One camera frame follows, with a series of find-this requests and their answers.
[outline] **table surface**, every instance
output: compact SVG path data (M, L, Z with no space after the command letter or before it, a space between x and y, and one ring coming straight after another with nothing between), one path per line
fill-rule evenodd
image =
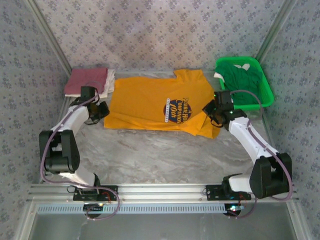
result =
M213 72L205 72L215 90L221 89ZM115 78L147 76L170 78L173 73L116 73ZM247 112L251 119L259 112ZM267 140L262 119L253 126ZM80 164L103 184L220 183L224 176L250 173L253 163L240 142L224 128L209 139L180 131L106 129L103 121L81 127L76 137Z

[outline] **wall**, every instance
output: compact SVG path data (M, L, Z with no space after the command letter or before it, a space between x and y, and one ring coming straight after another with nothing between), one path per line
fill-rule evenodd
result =
M293 181L320 239L320 3L299 0L263 62L275 95L268 108L276 147L293 162Z
M8 240L39 180L38 135L57 121L67 76L22 0L0 1L0 11L0 240Z
M254 56L283 0L36 0L70 65L214 69Z

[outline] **green basket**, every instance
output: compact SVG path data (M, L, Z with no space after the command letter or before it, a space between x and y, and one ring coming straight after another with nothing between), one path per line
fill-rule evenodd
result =
M275 97L267 82L264 71L262 70L259 62L255 58L250 56L221 57L216 61L215 67L219 66L219 64L222 62L228 62L234 65L241 65L241 66L243 66L244 64L250 64L251 67L255 67L259 71L261 71L262 81L259 85L259 90L260 90L260 96L262 98L260 99L262 106L265 108L265 107L269 107L271 104L274 103ZM220 85L223 90L226 89L225 83L221 78L220 78ZM234 109L242 109L243 111L254 111L254 110L259 110L259 108L260 108L259 104L234 105Z

